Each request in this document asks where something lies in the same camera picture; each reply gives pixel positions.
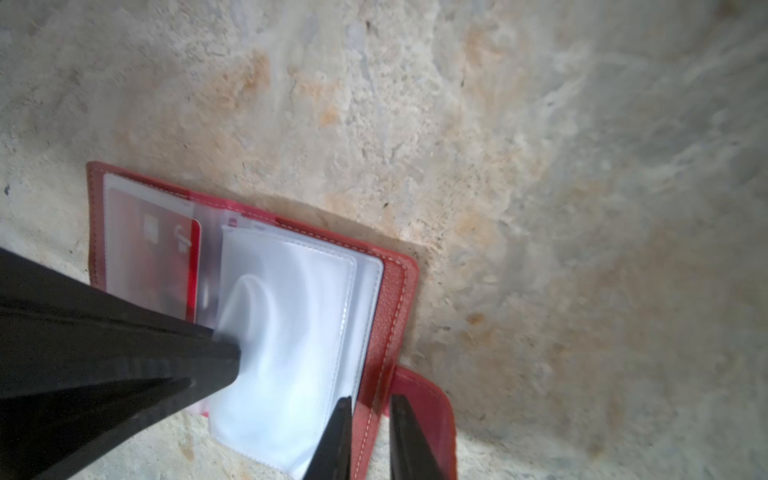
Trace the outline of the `red card holder wallet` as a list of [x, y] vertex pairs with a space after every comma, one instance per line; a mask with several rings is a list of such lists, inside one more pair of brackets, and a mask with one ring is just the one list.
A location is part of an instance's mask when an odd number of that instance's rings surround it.
[[302, 479], [337, 401], [350, 397], [350, 477], [362, 479], [390, 399], [403, 395], [444, 479], [456, 477], [447, 396], [398, 363], [419, 278], [413, 258], [102, 162], [87, 175], [90, 282], [106, 293], [105, 189], [142, 185], [194, 205], [201, 241], [187, 322], [241, 351], [234, 383], [196, 405], [220, 443]]

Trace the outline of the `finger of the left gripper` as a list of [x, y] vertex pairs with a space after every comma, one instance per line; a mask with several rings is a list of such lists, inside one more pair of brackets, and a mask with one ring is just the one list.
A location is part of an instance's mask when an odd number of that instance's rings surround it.
[[68, 479], [184, 407], [190, 378], [147, 379], [3, 398], [1, 477]]
[[1, 253], [3, 398], [155, 380], [188, 380], [209, 395], [239, 364], [239, 348], [206, 327]]

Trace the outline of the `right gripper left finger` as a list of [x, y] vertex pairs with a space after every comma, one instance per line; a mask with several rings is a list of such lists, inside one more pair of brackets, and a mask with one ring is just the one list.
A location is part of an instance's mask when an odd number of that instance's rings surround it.
[[340, 398], [327, 422], [304, 480], [349, 480], [352, 450], [350, 397]]

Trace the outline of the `red credit card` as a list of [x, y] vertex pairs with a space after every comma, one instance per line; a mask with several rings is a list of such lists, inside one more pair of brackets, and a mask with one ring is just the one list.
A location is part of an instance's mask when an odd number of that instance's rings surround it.
[[106, 291], [142, 308], [195, 319], [201, 225], [194, 205], [126, 185], [105, 189]]

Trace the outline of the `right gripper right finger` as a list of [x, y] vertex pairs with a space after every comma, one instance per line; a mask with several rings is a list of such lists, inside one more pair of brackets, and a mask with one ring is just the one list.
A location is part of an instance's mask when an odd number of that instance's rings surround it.
[[444, 476], [408, 399], [390, 399], [390, 478], [443, 480]]

